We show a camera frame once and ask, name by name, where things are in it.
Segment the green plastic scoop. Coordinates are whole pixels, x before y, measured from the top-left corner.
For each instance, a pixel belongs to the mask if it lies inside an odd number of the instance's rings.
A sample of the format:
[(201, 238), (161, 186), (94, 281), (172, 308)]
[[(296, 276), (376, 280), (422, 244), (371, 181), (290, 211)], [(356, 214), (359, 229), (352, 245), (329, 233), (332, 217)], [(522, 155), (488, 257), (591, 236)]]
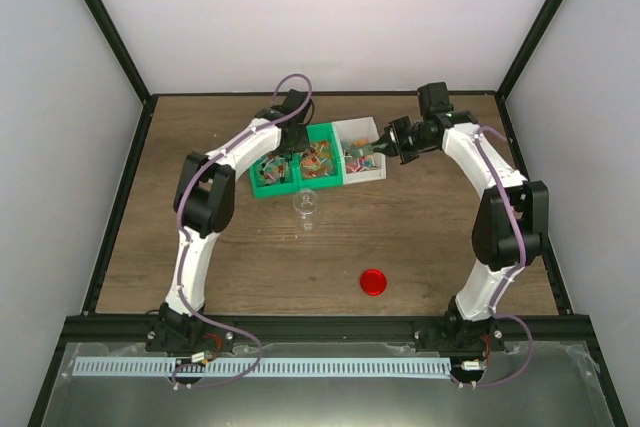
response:
[(357, 158), (377, 154), (372, 150), (372, 143), (366, 143), (363, 145), (349, 144), (343, 148), (343, 152), (345, 156)]

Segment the green double candy bin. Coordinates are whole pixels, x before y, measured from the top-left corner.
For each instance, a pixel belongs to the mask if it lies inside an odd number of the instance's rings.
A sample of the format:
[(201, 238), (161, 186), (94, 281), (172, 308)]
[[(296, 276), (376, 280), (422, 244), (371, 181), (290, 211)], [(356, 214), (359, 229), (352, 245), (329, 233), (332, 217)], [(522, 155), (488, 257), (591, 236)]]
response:
[(341, 151), (330, 123), (307, 128), (309, 147), (301, 153), (279, 156), (268, 153), (249, 169), (257, 199), (293, 194), (301, 189), (319, 190), (343, 184)]

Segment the clear plastic jar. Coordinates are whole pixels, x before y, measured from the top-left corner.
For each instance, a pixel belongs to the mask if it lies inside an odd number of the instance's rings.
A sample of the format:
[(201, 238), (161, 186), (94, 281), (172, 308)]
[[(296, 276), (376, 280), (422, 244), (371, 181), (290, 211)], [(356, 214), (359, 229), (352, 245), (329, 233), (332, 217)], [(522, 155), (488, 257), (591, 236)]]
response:
[(318, 194), (314, 190), (303, 188), (293, 195), (292, 205), (299, 230), (304, 233), (314, 231), (320, 219)]

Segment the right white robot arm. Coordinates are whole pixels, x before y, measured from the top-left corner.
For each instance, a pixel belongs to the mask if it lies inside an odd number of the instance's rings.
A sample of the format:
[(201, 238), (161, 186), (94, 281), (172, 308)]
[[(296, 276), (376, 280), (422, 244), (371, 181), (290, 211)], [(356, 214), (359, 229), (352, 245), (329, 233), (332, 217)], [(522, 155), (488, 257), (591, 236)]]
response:
[(420, 120), (391, 121), (370, 150), (403, 164), (441, 151), (461, 169), (479, 196), (471, 232), (475, 263), (453, 297), (444, 325), (447, 343), (458, 350), (480, 337), (479, 324), (497, 313), (508, 287), (541, 256), (548, 235), (549, 190), (512, 167), (488, 140), (498, 132), (468, 111), (457, 111), (445, 83), (417, 90)]

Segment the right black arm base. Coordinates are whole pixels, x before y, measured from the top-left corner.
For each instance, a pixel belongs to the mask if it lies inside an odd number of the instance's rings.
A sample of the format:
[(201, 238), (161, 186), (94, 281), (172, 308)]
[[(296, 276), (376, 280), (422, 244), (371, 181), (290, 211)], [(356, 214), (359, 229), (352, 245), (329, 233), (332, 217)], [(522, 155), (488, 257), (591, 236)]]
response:
[(464, 320), (457, 311), (440, 316), (419, 317), (412, 322), (416, 345), (427, 351), (476, 351), (485, 347), (483, 337), (492, 337), (497, 321), (489, 317), (480, 321)]

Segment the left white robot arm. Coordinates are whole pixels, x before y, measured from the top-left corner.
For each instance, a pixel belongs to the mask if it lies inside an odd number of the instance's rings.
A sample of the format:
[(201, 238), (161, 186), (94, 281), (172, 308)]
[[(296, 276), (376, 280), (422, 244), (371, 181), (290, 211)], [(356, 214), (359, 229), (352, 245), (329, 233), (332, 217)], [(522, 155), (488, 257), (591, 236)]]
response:
[(204, 339), (203, 324), (192, 317), (203, 312), (213, 249), (234, 214), (236, 181), (264, 155), (295, 147), (311, 104), (311, 93), (291, 89), (221, 147), (185, 158), (173, 203), (178, 254), (160, 307), (161, 317), (173, 321), (168, 335), (181, 350), (194, 350)]

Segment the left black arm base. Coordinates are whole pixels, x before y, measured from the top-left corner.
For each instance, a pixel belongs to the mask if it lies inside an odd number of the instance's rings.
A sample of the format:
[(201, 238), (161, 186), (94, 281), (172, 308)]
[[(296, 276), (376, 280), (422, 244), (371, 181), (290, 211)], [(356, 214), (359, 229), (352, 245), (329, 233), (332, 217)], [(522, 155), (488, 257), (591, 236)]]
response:
[(146, 342), (148, 352), (191, 354), (201, 351), (229, 352), (235, 335), (194, 316), (179, 314), (163, 303), (151, 322)]

